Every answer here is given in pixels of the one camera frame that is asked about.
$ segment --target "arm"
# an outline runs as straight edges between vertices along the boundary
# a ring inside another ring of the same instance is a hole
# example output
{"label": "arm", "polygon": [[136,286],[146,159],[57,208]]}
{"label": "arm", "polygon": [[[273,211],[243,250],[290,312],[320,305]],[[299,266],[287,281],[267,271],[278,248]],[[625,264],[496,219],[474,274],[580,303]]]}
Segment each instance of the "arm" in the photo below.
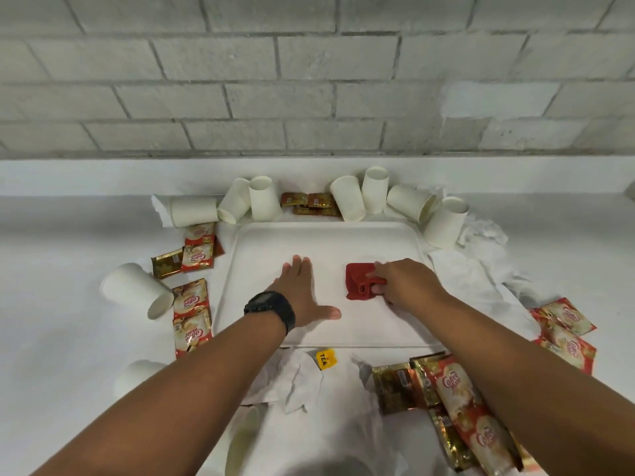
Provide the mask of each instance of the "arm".
{"label": "arm", "polygon": [[[341,316],[315,303],[312,277],[309,259],[293,256],[268,289],[287,298],[297,327]],[[196,474],[285,336],[275,313],[245,315],[124,396],[34,476]]]}
{"label": "arm", "polygon": [[464,366],[490,407],[551,476],[635,468],[635,405],[557,355],[449,295],[410,259],[376,263],[374,286]]}

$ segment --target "black wristwatch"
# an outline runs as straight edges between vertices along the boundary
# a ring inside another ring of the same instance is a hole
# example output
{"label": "black wristwatch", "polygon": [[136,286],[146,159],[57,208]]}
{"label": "black wristwatch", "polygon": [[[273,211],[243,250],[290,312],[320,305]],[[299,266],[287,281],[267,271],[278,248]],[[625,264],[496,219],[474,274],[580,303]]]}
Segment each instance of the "black wristwatch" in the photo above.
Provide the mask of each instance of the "black wristwatch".
{"label": "black wristwatch", "polygon": [[295,314],[289,304],[281,293],[275,291],[261,292],[251,300],[244,307],[244,313],[248,312],[266,312],[273,311],[278,314],[278,317],[284,323],[286,333],[295,327]]}

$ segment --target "red cloth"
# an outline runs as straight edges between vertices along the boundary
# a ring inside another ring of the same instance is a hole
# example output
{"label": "red cloth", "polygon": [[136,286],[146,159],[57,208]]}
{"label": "red cloth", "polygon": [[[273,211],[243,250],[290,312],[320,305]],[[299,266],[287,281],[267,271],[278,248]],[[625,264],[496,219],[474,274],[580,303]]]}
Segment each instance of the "red cloth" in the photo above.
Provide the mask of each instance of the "red cloth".
{"label": "red cloth", "polygon": [[372,299],[375,294],[372,293],[370,287],[374,284],[385,284],[386,280],[381,277],[367,277],[366,274],[375,270],[375,264],[348,264],[346,266],[346,289],[347,299],[352,301],[365,301]]}

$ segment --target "hand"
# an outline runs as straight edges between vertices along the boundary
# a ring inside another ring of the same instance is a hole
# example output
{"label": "hand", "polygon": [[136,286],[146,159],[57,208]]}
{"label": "hand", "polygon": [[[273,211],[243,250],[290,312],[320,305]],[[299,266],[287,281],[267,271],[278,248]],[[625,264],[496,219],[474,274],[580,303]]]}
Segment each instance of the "hand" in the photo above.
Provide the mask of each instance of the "hand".
{"label": "hand", "polygon": [[301,328],[320,319],[339,319],[342,312],[337,307],[319,306],[313,298],[311,282],[313,266],[308,257],[293,256],[293,263],[282,265],[280,277],[267,290],[281,293],[295,313],[295,327]]}
{"label": "hand", "polygon": [[449,294],[441,286],[436,274],[420,262],[402,259],[381,264],[375,262],[375,271],[368,274],[381,277],[386,284],[375,284],[371,290],[411,314]]}

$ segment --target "white paper cup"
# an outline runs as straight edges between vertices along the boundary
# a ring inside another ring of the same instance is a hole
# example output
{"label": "white paper cup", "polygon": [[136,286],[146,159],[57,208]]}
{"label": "white paper cup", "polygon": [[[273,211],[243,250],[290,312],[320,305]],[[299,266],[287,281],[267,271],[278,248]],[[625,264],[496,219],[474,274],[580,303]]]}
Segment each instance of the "white paper cup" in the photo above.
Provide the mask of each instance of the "white paper cup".
{"label": "white paper cup", "polygon": [[357,177],[353,175],[339,177],[331,183],[331,193],[346,222],[359,222],[364,218],[366,209]]}
{"label": "white paper cup", "polygon": [[278,220],[282,207],[273,180],[265,175],[254,177],[249,183],[251,217],[258,222]]}
{"label": "white paper cup", "polygon": [[364,175],[361,197],[369,214],[378,214],[386,206],[388,194],[388,170],[384,167],[370,167]]}
{"label": "white paper cup", "polygon": [[228,224],[235,224],[251,207],[249,196],[249,181],[237,178],[227,191],[225,197],[218,206],[218,218]]}
{"label": "white paper cup", "polygon": [[162,315],[174,302],[169,288],[134,263],[110,272],[102,281],[100,292],[107,300],[143,312],[149,319]]}
{"label": "white paper cup", "polygon": [[435,195],[405,185],[395,185],[388,192],[387,198],[390,207],[417,223],[426,220],[435,201]]}
{"label": "white paper cup", "polygon": [[452,247],[461,232],[469,205],[458,197],[445,197],[425,227],[424,239],[434,247]]}
{"label": "white paper cup", "polygon": [[240,406],[202,467],[214,474],[238,476],[258,436],[266,408]]}
{"label": "white paper cup", "polygon": [[216,199],[189,195],[172,197],[170,199],[170,216],[174,227],[217,222]]}
{"label": "white paper cup", "polygon": [[165,368],[165,366],[166,364],[162,364],[161,362],[153,362],[145,359],[135,360],[117,376],[114,386],[115,398],[121,399],[146,379],[150,379],[150,377]]}

